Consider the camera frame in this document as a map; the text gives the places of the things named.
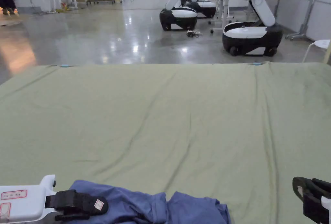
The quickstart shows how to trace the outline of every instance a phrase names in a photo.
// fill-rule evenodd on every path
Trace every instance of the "bed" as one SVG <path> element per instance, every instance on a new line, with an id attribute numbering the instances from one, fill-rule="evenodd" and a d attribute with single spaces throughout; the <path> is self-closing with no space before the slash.
<path id="1" fill-rule="evenodd" d="M 331 181 L 322 63 L 40 66 L 0 86 L 0 185 L 74 180 L 214 197 L 234 224 L 312 223 L 292 178 Z"/>

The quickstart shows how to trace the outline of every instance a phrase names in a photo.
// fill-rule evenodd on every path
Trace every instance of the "caster wheel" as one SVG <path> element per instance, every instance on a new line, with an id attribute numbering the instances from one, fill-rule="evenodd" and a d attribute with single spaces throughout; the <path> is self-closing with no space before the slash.
<path id="1" fill-rule="evenodd" d="M 231 47 L 230 48 L 230 54 L 232 56 L 237 56 L 238 55 L 238 48 L 237 47 Z"/>
<path id="2" fill-rule="evenodd" d="M 265 49 L 264 55 L 268 57 L 273 57 L 276 53 L 277 53 L 277 48 L 272 47 Z"/>
<path id="3" fill-rule="evenodd" d="M 164 31 L 170 31 L 171 30 L 171 26 L 170 25 L 167 25 L 167 24 L 162 24 L 162 28 Z"/>

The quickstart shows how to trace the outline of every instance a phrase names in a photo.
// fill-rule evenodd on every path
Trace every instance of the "blue cloth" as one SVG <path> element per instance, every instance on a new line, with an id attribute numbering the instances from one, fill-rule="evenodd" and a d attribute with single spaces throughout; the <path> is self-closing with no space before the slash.
<path id="1" fill-rule="evenodd" d="M 208 197 L 195 198 L 176 192 L 167 202 L 165 193 L 149 195 L 82 180 L 75 181 L 70 189 L 103 196 L 109 204 L 106 214 L 70 224 L 231 224 L 227 206 Z"/>
<path id="2" fill-rule="evenodd" d="M 195 198 L 176 191 L 167 208 L 171 224 L 231 224 L 226 204 L 217 199 Z"/>

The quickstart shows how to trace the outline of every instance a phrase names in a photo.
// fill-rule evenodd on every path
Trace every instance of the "wrinkle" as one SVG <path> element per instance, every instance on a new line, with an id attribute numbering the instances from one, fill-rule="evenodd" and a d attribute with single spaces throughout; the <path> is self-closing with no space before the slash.
<path id="1" fill-rule="evenodd" d="M 167 88 L 167 86 L 170 84 L 171 81 L 173 81 L 174 77 L 176 76 L 175 72 L 171 77 L 168 78 L 168 80 L 159 88 L 159 90 L 154 94 L 151 102 L 149 103 L 147 110 L 144 114 L 144 117 L 140 123 L 140 126 L 138 127 L 137 131 L 134 133 L 134 135 L 132 136 L 132 138 L 130 139 L 127 147 L 125 148 L 124 152 L 117 158 L 115 159 L 115 161 L 107 166 L 104 166 L 103 168 L 100 168 L 99 170 L 95 171 L 94 175 L 98 175 L 101 173 L 104 173 L 105 171 L 115 167 L 116 165 L 118 165 L 130 152 L 132 145 L 134 144 L 135 140 L 137 139 L 137 137 L 141 134 L 141 131 L 144 129 L 146 121 L 150 115 L 151 109 L 154 107 L 154 104 L 156 102 L 156 99 L 161 95 L 161 93 L 165 90 L 165 88 Z"/>

